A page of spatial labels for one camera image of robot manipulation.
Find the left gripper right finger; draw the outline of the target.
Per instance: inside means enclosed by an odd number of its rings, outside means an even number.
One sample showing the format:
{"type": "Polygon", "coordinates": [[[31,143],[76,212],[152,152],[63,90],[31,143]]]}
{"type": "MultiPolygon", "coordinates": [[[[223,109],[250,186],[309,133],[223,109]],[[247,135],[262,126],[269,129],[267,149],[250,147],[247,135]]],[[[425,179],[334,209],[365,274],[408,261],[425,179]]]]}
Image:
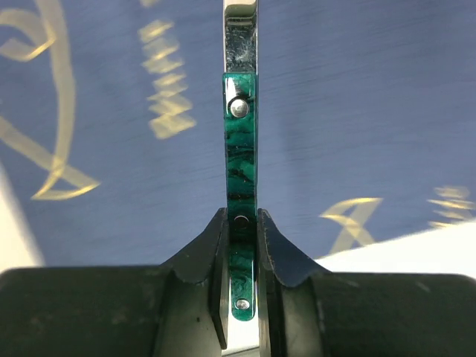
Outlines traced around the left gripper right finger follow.
{"type": "Polygon", "coordinates": [[[262,356],[473,356],[475,281],[332,272],[257,214],[262,356]]]}

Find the blue cloth placemat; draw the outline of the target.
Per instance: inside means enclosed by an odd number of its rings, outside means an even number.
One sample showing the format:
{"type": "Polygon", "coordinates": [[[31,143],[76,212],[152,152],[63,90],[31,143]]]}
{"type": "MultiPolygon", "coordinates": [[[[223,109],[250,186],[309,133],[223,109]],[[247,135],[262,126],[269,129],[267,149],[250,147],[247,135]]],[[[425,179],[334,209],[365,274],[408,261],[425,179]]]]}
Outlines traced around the blue cloth placemat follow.
{"type": "MultiPolygon", "coordinates": [[[[475,3],[262,1],[259,204],[339,271],[475,272],[475,3]]],[[[160,263],[225,205],[220,1],[1,3],[1,268],[160,263]]]]}

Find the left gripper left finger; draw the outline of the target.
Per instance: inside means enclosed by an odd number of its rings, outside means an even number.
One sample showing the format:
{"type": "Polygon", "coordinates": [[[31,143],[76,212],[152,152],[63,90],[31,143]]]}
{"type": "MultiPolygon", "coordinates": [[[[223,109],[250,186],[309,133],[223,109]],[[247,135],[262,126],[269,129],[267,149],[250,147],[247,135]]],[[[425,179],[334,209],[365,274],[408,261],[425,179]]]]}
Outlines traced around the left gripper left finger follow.
{"type": "Polygon", "coordinates": [[[158,266],[1,274],[3,356],[220,356],[228,336],[228,225],[158,266]]]}

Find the black handled knife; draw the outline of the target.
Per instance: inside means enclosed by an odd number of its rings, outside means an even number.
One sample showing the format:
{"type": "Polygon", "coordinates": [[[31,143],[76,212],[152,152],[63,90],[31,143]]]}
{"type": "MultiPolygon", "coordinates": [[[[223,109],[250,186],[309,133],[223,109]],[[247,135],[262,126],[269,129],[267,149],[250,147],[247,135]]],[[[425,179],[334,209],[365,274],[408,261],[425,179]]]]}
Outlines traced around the black handled knife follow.
{"type": "Polygon", "coordinates": [[[224,1],[223,112],[231,313],[256,311],[258,3],[224,1]]]}

